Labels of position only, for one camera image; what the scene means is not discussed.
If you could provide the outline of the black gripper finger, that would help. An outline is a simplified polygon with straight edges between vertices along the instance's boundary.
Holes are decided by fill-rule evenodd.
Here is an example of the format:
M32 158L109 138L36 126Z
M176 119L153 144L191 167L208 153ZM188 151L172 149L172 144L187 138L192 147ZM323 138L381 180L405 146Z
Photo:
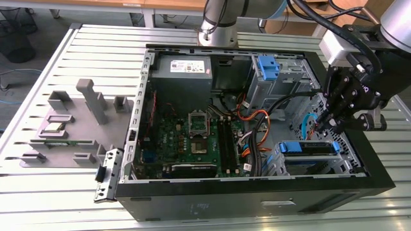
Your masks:
M333 133L340 134L347 129L359 131L384 131L387 129L387 122L383 114L376 116L363 113L357 118L348 118L345 120L332 119L325 122L325 128Z
M349 87L352 84L352 77L348 68L328 67L323 97L325 98L325 109L317 117L316 131L323 132L325 122L332 119L340 120L345 118L348 112L348 104L352 100Z

